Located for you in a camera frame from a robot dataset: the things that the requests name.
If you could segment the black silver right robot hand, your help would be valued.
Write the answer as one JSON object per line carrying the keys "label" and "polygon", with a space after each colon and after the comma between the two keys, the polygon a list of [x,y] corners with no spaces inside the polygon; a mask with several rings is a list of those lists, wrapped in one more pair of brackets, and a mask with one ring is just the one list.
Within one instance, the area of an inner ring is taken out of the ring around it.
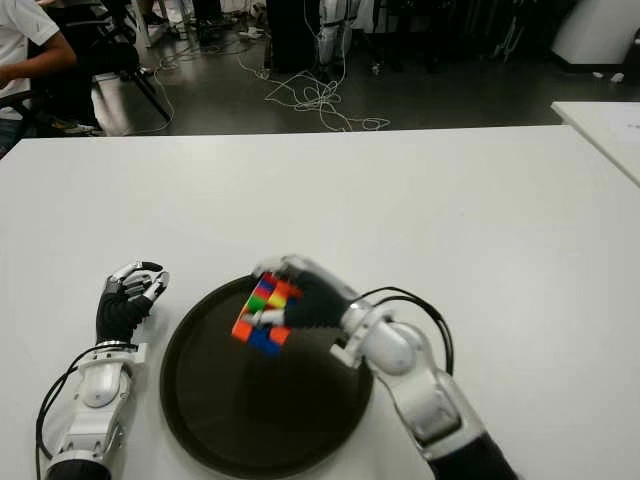
{"label": "black silver right robot hand", "polygon": [[252,275],[273,274],[295,286],[301,296],[283,309],[245,314],[255,327],[340,328],[341,319],[358,293],[310,258],[284,255],[261,261]]}

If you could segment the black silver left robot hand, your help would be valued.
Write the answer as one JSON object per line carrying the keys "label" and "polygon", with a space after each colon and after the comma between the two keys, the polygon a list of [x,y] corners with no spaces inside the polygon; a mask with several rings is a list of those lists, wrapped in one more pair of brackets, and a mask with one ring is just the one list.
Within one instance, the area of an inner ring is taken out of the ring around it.
{"label": "black silver left robot hand", "polygon": [[157,263],[137,260],[110,274],[96,313],[96,343],[129,343],[169,285],[170,274]]}

